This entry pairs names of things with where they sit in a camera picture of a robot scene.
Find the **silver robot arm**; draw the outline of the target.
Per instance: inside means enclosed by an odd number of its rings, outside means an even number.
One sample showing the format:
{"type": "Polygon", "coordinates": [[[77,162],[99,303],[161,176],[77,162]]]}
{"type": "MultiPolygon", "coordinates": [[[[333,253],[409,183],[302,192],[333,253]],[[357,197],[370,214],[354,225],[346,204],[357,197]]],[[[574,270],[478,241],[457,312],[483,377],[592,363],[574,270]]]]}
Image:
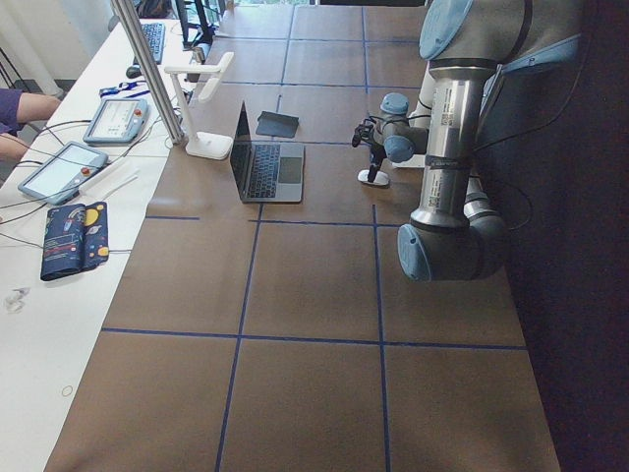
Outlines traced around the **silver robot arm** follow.
{"type": "Polygon", "coordinates": [[[373,139],[392,162],[425,158],[419,205],[397,233],[409,278],[473,280],[502,266],[506,225],[471,175],[486,82],[573,59],[583,12],[581,1],[430,2],[419,43],[429,126],[412,126],[406,96],[390,93],[373,139]]]}

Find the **person forearm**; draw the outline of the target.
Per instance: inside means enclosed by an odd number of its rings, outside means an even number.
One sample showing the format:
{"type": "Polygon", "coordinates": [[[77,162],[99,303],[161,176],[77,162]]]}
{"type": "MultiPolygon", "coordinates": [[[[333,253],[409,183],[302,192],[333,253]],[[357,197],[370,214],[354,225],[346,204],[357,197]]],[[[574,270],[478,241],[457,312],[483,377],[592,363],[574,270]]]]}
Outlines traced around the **person forearm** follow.
{"type": "Polygon", "coordinates": [[[60,104],[55,96],[2,88],[1,159],[21,160],[28,145],[18,137],[18,131],[26,123],[50,119],[60,104]]]}

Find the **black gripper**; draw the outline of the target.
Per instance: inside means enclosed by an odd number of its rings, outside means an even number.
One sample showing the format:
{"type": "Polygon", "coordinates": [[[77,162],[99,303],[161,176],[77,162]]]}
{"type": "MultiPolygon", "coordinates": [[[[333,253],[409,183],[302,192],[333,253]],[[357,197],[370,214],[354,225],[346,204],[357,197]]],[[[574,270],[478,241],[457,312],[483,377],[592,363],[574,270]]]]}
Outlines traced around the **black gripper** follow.
{"type": "Polygon", "coordinates": [[[386,158],[386,151],[382,145],[373,143],[370,146],[370,155],[371,165],[368,172],[368,182],[373,183],[380,172],[383,160],[386,158]]]}

